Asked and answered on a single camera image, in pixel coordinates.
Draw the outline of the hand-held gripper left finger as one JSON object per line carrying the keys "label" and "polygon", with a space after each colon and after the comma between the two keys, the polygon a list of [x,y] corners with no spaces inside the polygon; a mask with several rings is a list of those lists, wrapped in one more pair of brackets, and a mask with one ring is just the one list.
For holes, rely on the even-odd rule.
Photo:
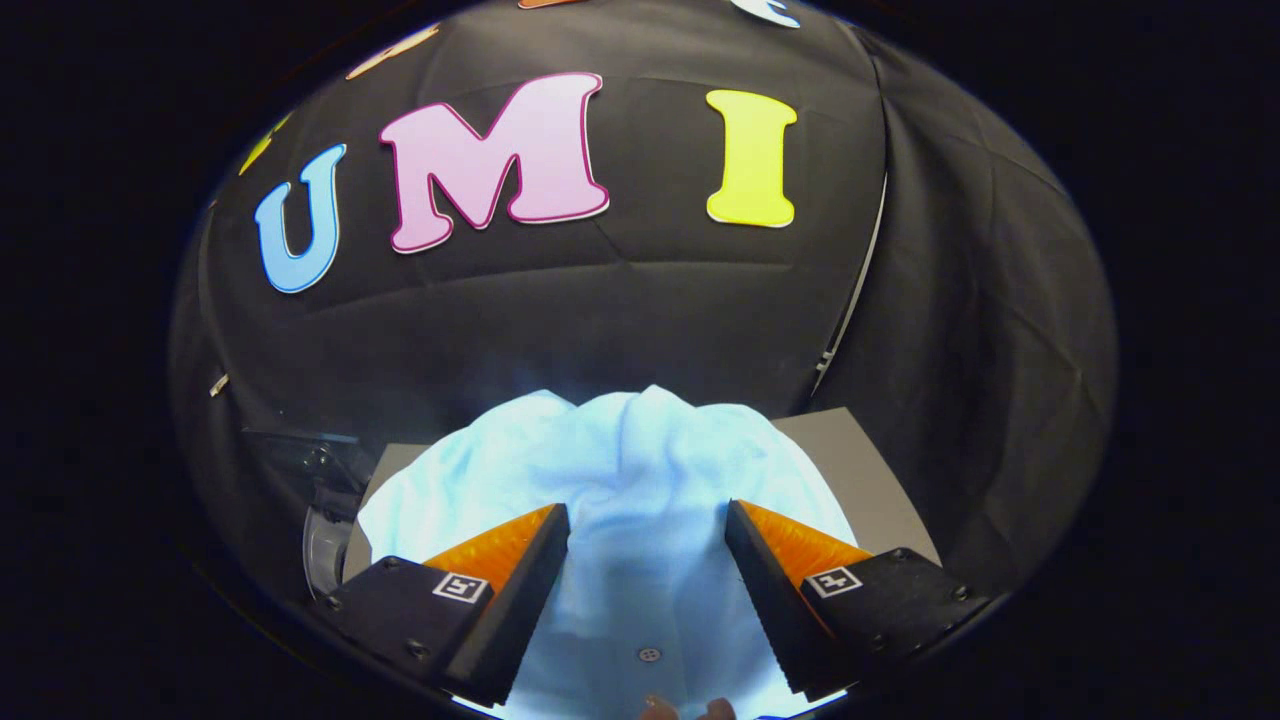
{"label": "hand-held gripper left finger", "polygon": [[393,676],[504,705],[568,550],[549,503],[412,562],[389,555],[320,598],[320,619]]}

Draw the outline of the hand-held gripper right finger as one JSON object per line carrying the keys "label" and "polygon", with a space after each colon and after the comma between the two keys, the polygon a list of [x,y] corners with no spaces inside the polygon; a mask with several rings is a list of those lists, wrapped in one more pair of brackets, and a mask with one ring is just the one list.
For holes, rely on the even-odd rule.
{"label": "hand-held gripper right finger", "polygon": [[790,689],[808,700],[899,683],[991,603],[915,550],[870,553],[740,498],[724,542]]}

